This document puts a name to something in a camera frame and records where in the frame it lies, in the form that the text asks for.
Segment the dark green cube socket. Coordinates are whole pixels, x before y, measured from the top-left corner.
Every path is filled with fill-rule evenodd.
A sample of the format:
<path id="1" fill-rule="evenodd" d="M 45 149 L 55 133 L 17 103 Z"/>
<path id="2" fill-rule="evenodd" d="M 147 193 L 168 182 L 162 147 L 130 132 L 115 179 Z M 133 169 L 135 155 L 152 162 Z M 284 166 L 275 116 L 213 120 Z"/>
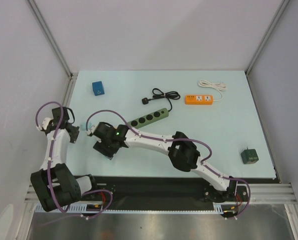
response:
<path id="1" fill-rule="evenodd" d="M 245 149 L 241 152 L 241 158 L 243 164 L 255 164 L 258 160 L 258 154 L 255 149 Z"/>

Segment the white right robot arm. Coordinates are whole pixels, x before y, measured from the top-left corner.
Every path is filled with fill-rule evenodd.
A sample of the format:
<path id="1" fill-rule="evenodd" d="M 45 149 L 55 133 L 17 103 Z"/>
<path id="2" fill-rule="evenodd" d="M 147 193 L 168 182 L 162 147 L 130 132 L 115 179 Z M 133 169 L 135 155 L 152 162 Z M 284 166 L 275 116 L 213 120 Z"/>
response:
<path id="1" fill-rule="evenodd" d="M 218 171 L 207 163 L 197 150 L 196 140 L 189 139 L 177 131 L 174 135 L 157 135 L 140 131 L 128 124 L 114 127 L 100 122 L 87 130 L 88 136 L 95 136 L 97 142 L 93 148 L 112 159 L 120 148 L 143 148 L 167 155 L 174 168 L 182 172 L 194 172 L 208 182 L 203 195 L 216 203 L 235 199 L 237 183 L 229 175 Z"/>

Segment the blue cube socket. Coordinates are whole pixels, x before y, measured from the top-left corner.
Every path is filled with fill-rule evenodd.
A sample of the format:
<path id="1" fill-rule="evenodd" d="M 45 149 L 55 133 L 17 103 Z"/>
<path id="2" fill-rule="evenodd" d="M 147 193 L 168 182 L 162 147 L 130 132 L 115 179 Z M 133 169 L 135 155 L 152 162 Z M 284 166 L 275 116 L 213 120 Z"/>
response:
<path id="1" fill-rule="evenodd" d="M 96 81 L 92 83 L 92 91 L 95 96 L 101 96 L 105 94 L 102 81 Z"/>

